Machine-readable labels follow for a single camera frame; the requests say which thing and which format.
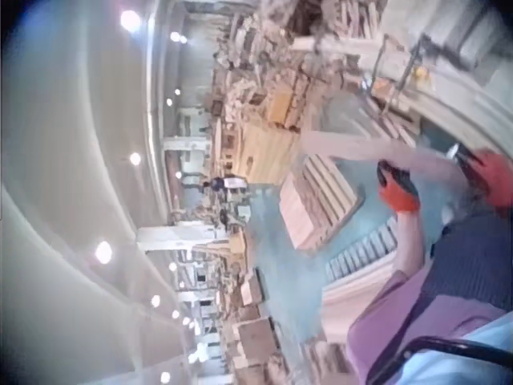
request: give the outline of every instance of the white wall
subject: white wall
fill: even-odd
[[[180,74],[182,75],[180,97],[184,107],[200,107],[212,90],[212,70],[217,51],[216,38],[222,36],[219,26],[228,25],[230,18],[220,15],[189,16],[184,24],[188,43],[181,51]]]

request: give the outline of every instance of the black handle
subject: black handle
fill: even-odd
[[[479,359],[494,363],[513,371],[513,354],[493,346],[479,342],[464,340],[449,340],[436,337],[418,337],[391,359],[372,379],[369,385],[382,385],[390,380],[402,366],[419,351],[439,351],[450,355],[459,355],[469,359]]]

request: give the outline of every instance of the warehouse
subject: warehouse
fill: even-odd
[[[6,383],[452,383],[420,355],[380,377],[425,335],[489,343],[498,367],[511,357],[499,10],[50,0],[8,15]],[[489,222],[457,238],[475,217]],[[469,263],[438,263],[444,250]],[[464,306],[463,332],[446,314]],[[479,373],[467,379],[507,375]]]

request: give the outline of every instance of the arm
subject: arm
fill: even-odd
[[[398,248],[394,268],[409,278],[422,268],[424,262],[418,192],[408,172],[383,160],[378,163],[378,182],[380,197],[398,214]]]
[[[397,235],[394,270],[400,270],[410,278],[424,266],[424,232],[419,211],[398,213]]]

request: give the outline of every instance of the red glove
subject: red glove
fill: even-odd
[[[487,202],[497,209],[513,206],[513,169],[508,159],[487,149],[474,155],[479,160],[467,162],[487,183]]]
[[[378,162],[379,196],[396,212],[413,213],[420,209],[420,200],[410,173],[395,168],[385,160]]]

